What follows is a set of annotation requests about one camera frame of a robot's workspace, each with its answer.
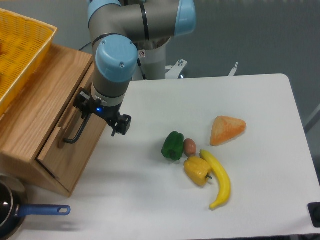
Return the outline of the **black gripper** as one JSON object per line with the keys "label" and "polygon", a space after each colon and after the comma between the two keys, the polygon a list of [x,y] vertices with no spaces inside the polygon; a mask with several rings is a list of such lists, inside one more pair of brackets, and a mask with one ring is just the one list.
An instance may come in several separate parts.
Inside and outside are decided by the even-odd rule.
{"label": "black gripper", "polygon": [[121,103],[115,106],[106,106],[100,99],[94,99],[93,96],[84,88],[80,88],[74,99],[74,107],[81,112],[81,118],[94,114],[105,120],[112,128],[111,136],[116,134],[126,135],[131,126],[132,117],[130,115],[119,114]]}

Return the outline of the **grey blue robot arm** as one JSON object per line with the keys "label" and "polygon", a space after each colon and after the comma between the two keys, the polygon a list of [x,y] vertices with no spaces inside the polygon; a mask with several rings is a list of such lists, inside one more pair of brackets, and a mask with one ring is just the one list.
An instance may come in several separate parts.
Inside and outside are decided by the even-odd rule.
{"label": "grey blue robot arm", "polygon": [[137,44],[192,33],[196,28],[192,0],[90,0],[87,24],[94,72],[90,93],[82,90],[74,106],[83,118],[97,115],[114,134],[125,135],[131,117],[120,114],[130,81],[136,71]]}

